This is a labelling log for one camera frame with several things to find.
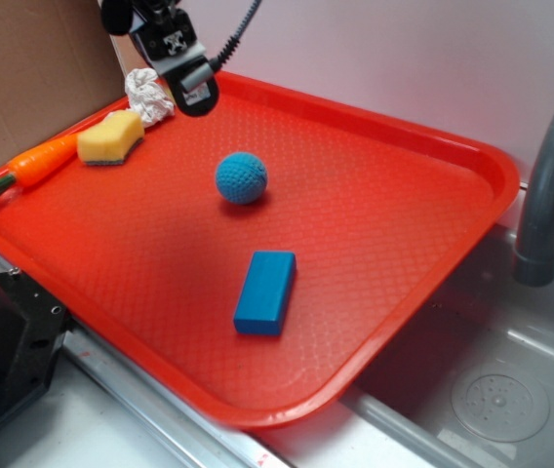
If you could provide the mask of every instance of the toy carrot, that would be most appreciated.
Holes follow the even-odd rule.
[[[34,185],[59,168],[77,151],[78,134],[61,136],[16,156],[6,165],[9,172],[0,177],[0,195],[11,185]]]

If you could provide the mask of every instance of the white cloth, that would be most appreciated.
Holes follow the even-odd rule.
[[[156,83],[158,74],[152,68],[137,68],[125,79],[125,93],[130,101],[130,110],[140,115],[147,128],[157,124],[168,115],[173,115],[173,102],[162,87]]]

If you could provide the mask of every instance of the sink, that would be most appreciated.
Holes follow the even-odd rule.
[[[554,282],[517,284],[513,242],[496,226],[355,386],[476,466],[552,467]]]

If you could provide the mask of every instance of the blue ball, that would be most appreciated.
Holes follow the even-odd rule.
[[[236,205],[254,202],[266,189],[268,173],[259,158],[251,153],[233,153],[217,167],[217,189],[225,200]]]

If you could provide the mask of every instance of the yellow sponge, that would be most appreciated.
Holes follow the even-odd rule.
[[[123,164],[143,137],[140,116],[119,110],[78,135],[78,157],[86,164]]]

